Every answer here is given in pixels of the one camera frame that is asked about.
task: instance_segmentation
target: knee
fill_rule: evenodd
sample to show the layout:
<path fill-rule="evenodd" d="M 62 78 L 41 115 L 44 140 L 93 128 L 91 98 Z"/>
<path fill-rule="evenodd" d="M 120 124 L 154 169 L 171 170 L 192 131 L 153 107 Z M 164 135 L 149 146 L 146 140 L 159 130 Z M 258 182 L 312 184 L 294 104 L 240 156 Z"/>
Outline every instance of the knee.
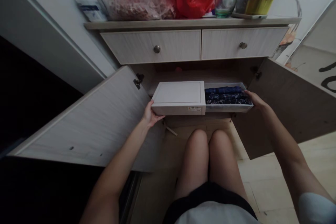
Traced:
<path fill-rule="evenodd" d="M 224 143 L 226 145 L 231 145 L 231 141 L 227 133 L 223 130 L 216 129 L 210 138 L 210 145 L 217 145 L 218 143 Z"/>
<path fill-rule="evenodd" d="M 199 141 L 206 141 L 208 142 L 208 139 L 207 139 L 207 133 L 202 130 L 202 129 L 195 129 L 190 137 L 189 137 L 189 140 L 188 142 L 199 142 Z"/>

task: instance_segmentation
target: white shirt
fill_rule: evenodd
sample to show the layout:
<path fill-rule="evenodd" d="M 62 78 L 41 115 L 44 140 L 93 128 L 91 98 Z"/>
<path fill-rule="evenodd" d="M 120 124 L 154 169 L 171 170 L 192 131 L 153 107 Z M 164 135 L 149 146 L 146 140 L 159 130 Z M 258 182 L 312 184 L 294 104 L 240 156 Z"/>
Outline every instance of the white shirt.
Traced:
<path fill-rule="evenodd" d="M 314 194 L 304 193 L 299 198 L 301 224 L 335 224 L 336 205 Z M 260 224 L 243 208 L 214 201 L 203 202 L 183 213 L 175 224 Z"/>

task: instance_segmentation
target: person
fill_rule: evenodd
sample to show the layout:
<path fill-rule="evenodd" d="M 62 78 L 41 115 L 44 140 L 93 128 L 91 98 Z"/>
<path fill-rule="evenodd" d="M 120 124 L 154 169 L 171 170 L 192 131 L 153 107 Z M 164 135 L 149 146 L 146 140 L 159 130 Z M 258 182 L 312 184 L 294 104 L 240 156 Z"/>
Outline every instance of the person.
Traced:
<path fill-rule="evenodd" d="M 309 169 L 293 137 L 268 104 L 257 94 L 245 92 L 272 134 L 271 144 L 299 222 L 336 223 L 335 201 Z M 164 117 L 154 114 L 152 104 L 153 101 L 148 103 L 143 118 L 98 179 L 81 224 L 119 222 L 118 198 L 132 164 L 148 130 Z M 163 223 L 259 223 L 247 202 L 232 144 L 224 131 L 215 130 L 209 142 L 203 130 L 196 129 L 190 135 L 174 201 Z"/>

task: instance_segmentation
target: storage box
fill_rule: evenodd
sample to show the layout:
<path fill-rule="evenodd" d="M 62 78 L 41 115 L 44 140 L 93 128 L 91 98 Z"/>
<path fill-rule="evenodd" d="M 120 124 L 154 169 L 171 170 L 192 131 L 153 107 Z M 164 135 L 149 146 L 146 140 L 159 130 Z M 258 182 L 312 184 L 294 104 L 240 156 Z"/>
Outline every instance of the storage box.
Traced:
<path fill-rule="evenodd" d="M 160 82 L 152 100 L 157 115 L 205 115 L 204 81 Z"/>

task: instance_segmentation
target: sleeve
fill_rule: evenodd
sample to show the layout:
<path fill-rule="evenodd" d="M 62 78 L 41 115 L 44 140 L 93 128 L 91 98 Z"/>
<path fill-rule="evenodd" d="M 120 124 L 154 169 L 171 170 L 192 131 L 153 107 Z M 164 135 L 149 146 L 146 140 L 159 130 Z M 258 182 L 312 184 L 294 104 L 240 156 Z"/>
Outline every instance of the sleeve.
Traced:
<path fill-rule="evenodd" d="M 306 192 L 299 197 L 299 221 L 301 224 L 334 224 L 336 205 L 321 195 Z"/>

